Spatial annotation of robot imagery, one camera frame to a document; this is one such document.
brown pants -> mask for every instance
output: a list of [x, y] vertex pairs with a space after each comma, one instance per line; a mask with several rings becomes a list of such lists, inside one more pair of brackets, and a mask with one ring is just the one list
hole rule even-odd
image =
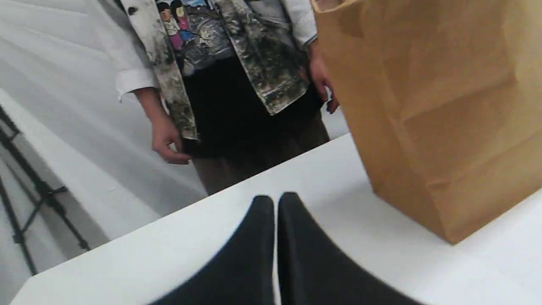
[[318, 114], [308, 124], [280, 137], [220, 158], [195, 158], [193, 164], [207, 193], [212, 195], [329, 140], [322, 117]]

hand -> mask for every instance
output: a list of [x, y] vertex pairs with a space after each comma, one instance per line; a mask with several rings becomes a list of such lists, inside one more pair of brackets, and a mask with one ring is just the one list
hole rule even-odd
[[152, 122], [152, 149], [164, 161], [172, 164], [188, 164], [190, 156], [183, 154], [180, 133], [170, 117], [164, 116]]
[[[327, 101], [327, 112], [333, 114], [339, 107], [339, 101], [335, 97], [335, 94], [333, 94], [333, 86], [329, 80], [326, 64], [322, 59], [321, 52], [318, 47], [318, 40], [311, 43], [309, 51], [311, 57], [310, 68], [312, 80], [322, 100]], [[327, 94], [326, 87], [328, 87], [331, 91], [331, 100], [329, 100], [330, 97]]]

shirt cuff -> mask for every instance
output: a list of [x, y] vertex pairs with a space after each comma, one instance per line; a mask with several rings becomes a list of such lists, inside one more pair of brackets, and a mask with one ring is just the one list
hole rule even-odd
[[152, 69], [130, 69], [117, 74], [116, 87], [119, 101], [124, 94], [141, 88], [160, 89], [160, 83]]
[[298, 47], [302, 50], [305, 50], [307, 45], [316, 40], [318, 37], [318, 30], [316, 28], [316, 20], [314, 19], [312, 10], [297, 21], [294, 25], [293, 34]]

paint stain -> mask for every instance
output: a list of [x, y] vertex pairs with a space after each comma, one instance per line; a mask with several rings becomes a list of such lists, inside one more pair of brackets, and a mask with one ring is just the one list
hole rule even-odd
[[138, 11], [137, 7], [129, 7], [128, 8], [128, 15], [133, 16]]

black fabric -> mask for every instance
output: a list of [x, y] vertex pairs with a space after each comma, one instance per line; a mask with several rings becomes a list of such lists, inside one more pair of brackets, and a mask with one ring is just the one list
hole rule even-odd
[[350, 260], [295, 193], [279, 202], [278, 265], [283, 305], [420, 304]]
[[185, 139], [184, 150], [194, 157], [220, 157], [267, 137], [280, 137], [309, 123], [324, 104], [311, 86], [303, 97], [271, 116], [236, 56], [197, 71], [184, 83], [200, 139]]
[[273, 305], [274, 206], [258, 196], [220, 252], [155, 305]]

